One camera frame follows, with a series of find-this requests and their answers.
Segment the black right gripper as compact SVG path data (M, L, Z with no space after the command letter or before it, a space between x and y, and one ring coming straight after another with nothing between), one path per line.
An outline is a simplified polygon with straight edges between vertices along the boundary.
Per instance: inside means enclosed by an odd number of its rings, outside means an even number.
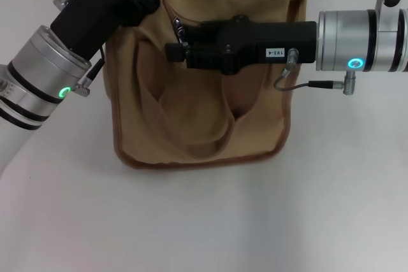
M246 15L231 20L200 22L184 25L189 45L209 45L216 42L219 33L219 54L224 75L235 75L253 64L285 64L289 51L298 52L297 63L316 61L317 23L253 22Z

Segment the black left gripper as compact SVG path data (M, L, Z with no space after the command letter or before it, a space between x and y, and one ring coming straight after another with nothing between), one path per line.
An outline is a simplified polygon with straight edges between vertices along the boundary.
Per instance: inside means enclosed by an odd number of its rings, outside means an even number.
M160 0L69 0L50 28L68 50L89 60L118 27L138 25L160 5Z

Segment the silver metal zipper pull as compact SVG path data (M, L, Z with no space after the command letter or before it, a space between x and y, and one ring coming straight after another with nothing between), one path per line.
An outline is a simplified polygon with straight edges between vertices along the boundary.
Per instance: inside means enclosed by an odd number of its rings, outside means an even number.
M176 39L180 45L183 47L188 45L188 41L186 39L186 34L184 30L184 26L182 25L180 19L178 17L175 17L173 22L172 22L173 30L176 36Z

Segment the khaki canvas food bag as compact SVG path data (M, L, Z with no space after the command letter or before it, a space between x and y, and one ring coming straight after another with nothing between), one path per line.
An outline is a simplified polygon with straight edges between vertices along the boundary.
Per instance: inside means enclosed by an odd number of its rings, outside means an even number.
M105 90L114 147L134 168L214 166L269 158L288 138L291 92L274 88L281 64L256 64L237 75L169 63L172 23L193 26L243 13L256 22L305 20L307 0L161 0L136 27L106 43Z

